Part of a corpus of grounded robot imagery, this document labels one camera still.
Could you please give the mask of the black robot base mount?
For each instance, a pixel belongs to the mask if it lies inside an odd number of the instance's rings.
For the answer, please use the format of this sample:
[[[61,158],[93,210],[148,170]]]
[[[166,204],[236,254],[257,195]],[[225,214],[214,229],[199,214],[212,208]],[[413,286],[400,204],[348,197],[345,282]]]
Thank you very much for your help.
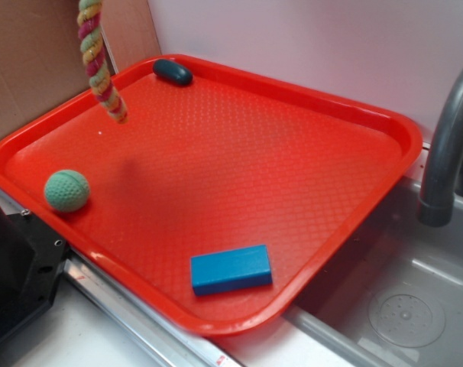
[[[0,207],[0,344],[52,307],[67,252],[36,215]]]

